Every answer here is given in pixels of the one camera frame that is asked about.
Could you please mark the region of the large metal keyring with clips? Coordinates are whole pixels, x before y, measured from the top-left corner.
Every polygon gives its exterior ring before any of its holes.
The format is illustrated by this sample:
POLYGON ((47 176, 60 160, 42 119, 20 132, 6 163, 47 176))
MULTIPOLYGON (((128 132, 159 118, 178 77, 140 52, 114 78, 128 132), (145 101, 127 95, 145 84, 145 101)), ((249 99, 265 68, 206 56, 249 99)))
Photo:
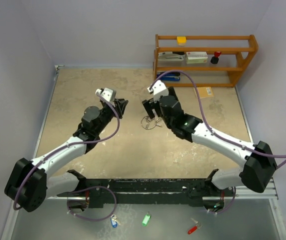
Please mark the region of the large metal keyring with clips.
POLYGON ((162 128, 163 127, 162 122, 163 122, 163 120, 160 117, 155 117, 155 118, 151 119, 147 115, 141 119, 140 125, 145 130, 152 130, 156 127, 162 128))

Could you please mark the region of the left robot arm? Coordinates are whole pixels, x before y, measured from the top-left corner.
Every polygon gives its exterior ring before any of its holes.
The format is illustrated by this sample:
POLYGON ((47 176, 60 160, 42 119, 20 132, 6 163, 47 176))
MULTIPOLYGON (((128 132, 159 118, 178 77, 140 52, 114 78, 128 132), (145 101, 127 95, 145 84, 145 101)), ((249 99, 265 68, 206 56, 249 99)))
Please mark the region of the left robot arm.
POLYGON ((10 174, 4 193, 13 200, 15 211, 36 210, 47 198, 48 181, 59 169, 72 160, 91 151, 101 142, 101 132, 113 118, 122 119, 128 100, 116 98, 112 101, 100 99, 101 108, 89 106, 84 110, 77 130, 67 141, 54 150, 27 160, 19 159, 10 174))

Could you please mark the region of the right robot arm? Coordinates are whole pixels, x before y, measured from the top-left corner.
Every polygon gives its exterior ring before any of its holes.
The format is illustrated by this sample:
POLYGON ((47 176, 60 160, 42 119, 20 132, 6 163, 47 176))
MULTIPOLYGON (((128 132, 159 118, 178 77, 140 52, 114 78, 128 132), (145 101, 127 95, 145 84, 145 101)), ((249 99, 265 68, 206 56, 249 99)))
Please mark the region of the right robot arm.
POLYGON ((215 169, 207 177, 205 190, 211 196, 229 187, 245 186, 263 193, 277 169, 270 146, 239 140, 206 125, 205 121, 187 114, 173 87, 163 84, 150 91, 152 98, 142 101, 150 119, 162 118, 172 133, 194 144, 208 147, 233 160, 238 166, 229 170, 215 169))

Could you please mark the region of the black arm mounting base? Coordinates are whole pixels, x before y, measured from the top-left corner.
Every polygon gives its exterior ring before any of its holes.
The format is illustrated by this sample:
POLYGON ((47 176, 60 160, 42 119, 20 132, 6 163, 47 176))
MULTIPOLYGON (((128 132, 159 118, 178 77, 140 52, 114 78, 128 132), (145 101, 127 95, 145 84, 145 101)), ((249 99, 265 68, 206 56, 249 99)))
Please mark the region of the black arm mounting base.
POLYGON ((136 205, 188 205, 202 207, 204 198, 233 196, 233 190, 216 188, 205 178, 158 179, 89 179, 83 178, 74 190, 60 197, 72 200, 88 192, 89 208, 102 208, 105 204, 136 205))

